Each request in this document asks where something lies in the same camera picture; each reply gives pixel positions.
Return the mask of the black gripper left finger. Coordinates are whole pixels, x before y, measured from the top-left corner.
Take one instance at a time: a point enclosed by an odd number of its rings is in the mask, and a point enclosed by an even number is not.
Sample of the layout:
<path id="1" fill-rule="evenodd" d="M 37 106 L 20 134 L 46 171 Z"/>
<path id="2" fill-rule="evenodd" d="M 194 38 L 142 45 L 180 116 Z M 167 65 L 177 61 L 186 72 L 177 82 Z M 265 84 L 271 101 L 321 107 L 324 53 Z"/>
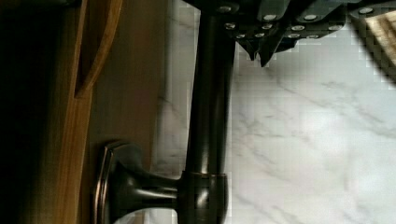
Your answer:
<path id="1" fill-rule="evenodd" d="M 269 61 L 282 39 L 282 0 L 184 0 L 219 19 L 228 36 L 249 55 Z"/>

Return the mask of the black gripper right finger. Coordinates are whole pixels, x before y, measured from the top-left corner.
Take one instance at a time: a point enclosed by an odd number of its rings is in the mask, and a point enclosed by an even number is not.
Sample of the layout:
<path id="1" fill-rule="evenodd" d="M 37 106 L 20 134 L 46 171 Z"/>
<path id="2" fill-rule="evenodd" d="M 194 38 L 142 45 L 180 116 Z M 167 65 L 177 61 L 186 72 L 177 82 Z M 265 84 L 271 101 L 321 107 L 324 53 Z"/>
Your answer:
<path id="1" fill-rule="evenodd" d="M 395 0 L 261 0 L 257 16 L 269 30 L 260 42 L 261 66 L 300 39 L 342 29 L 347 17 L 367 19 L 394 10 Z"/>

